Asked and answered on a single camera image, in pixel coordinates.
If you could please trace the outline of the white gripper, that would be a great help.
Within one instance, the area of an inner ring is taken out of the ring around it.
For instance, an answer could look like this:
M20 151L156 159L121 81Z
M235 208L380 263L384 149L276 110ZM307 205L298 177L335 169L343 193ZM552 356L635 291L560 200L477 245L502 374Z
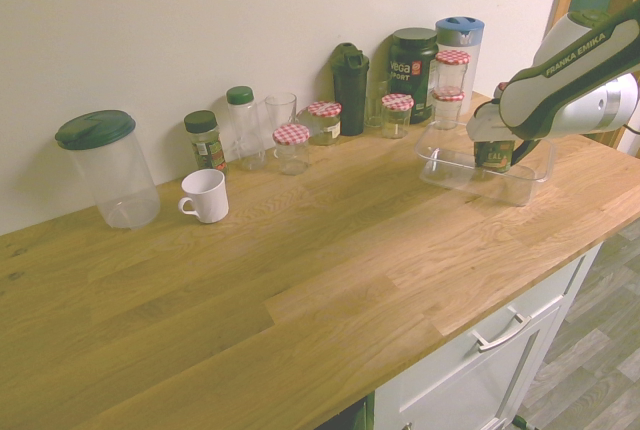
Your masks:
M500 97L508 86L501 82L494 90L493 98L476 108L466 124L469 138L474 142L516 141L518 137L503 122L500 112ZM534 149L534 141L523 141L512 152L511 164L516 165Z

